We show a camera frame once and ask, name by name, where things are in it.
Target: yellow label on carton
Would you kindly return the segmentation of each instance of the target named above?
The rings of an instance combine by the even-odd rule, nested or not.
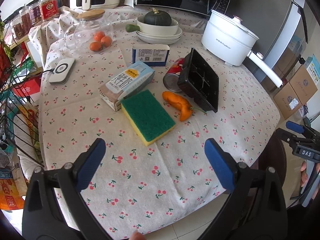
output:
[[[129,75],[130,77],[132,77],[132,78],[136,78],[137,76],[139,76],[138,71],[135,70],[135,69],[131,69],[131,68],[127,69],[127,70],[125,71],[125,73],[126,73],[127,75]]]

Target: wooden lid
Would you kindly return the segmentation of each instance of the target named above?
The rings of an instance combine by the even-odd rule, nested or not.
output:
[[[105,10],[103,9],[94,9],[90,11],[86,11],[83,13],[80,13],[77,18],[83,19],[83,20],[91,20],[101,17],[105,13]]]

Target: green scouring pad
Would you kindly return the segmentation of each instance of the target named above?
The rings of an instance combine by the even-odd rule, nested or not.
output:
[[[122,100],[122,111],[145,146],[154,143],[171,131],[174,120],[149,90]]]

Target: blue gripper pad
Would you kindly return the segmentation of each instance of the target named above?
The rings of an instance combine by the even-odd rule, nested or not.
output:
[[[222,186],[232,192],[235,188],[237,174],[236,162],[233,157],[224,152],[213,138],[205,141],[204,153]]]
[[[73,175],[76,178],[76,190],[86,189],[106,153],[106,142],[97,138],[90,148],[79,155],[74,162]]]
[[[297,123],[288,121],[285,124],[286,128],[290,129],[291,131],[295,131],[297,133],[304,133],[304,128],[302,125],[299,125]]]

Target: black plastic tray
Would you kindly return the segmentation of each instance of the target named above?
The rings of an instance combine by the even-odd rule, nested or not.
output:
[[[178,86],[204,111],[218,111],[219,77],[194,48],[185,57]]]

